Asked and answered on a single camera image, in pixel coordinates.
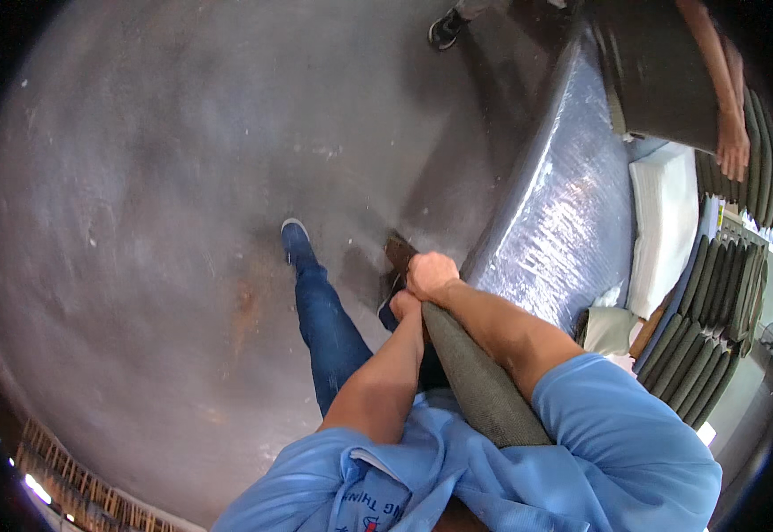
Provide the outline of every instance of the fluorescent light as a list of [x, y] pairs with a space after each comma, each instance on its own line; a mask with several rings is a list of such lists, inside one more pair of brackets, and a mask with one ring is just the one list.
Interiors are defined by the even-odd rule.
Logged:
[[697, 431], [697, 437], [700, 438], [700, 441], [702, 441], [707, 447], [711, 445], [711, 442], [717, 435], [718, 433], [711, 425], [708, 424], [708, 421], [703, 423], [703, 426], [701, 426], [700, 430]]
[[25, 476], [25, 485], [29, 486], [37, 496], [40, 497], [41, 501], [44, 501], [46, 504], [52, 503], [52, 497], [50, 497], [46, 490], [43, 489], [43, 486], [37, 484], [35, 478], [29, 474], [26, 474]]

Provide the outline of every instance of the blue sneaker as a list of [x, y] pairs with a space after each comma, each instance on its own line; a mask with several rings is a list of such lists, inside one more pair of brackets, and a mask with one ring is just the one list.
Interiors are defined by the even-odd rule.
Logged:
[[310, 234], [299, 219], [289, 218], [280, 226], [280, 239], [283, 240], [283, 250], [286, 251], [286, 262], [297, 265], [300, 259], [316, 259], [310, 245]]

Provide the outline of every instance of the white shoe sole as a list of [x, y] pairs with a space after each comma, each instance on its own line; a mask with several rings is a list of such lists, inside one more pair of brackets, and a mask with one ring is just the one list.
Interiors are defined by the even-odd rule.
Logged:
[[298, 224], [301, 229], [304, 230], [304, 234], [306, 235], [307, 241], [311, 242], [310, 240], [310, 234], [306, 230], [306, 226], [304, 225], [304, 222], [300, 221], [297, 218], [286, 218], [286, 220], [283, 222], [283, 224], [280, 226], [280, 234], [283, 234], [283, 229], [286, 228], [289, 224]]

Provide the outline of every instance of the stack of cushions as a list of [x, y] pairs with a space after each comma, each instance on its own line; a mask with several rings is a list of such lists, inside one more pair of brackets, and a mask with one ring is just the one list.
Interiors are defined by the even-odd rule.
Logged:
[[637, 380], [699, 430], [729, 385], [739, 357], [705, 334], [698, 321], [674, 314]]
[[759, 227], [773, 227], [773, 118], [758, 95], [744, 89], [744, 120], [750, 138], [750, 163], [744, 182], [730, 181], [720, 173], [715, 157], [697, 152], [697, 189], [744, 209]]
[[637, 239], [626, 308], [648, 319], [688, 263], [699, 223], [694, 150], [672, 142], [629, 164]]
[[762, 313], [767, 253], [765, 245], [702, 236], [678, 313], [746, 355]]

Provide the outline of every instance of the blue t-shirt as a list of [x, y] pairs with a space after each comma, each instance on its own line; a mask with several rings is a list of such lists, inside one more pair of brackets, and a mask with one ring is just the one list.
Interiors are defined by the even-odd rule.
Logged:
[[399, 445], [317, 432], [286, 447], [212, 531], [430, 530], [451, 495], [497, 531], [706, 527], [720, 465], [623, 369], [576, 356], [531, 402], [557, 445], [497, 449], [441, 392], [417, 396]]

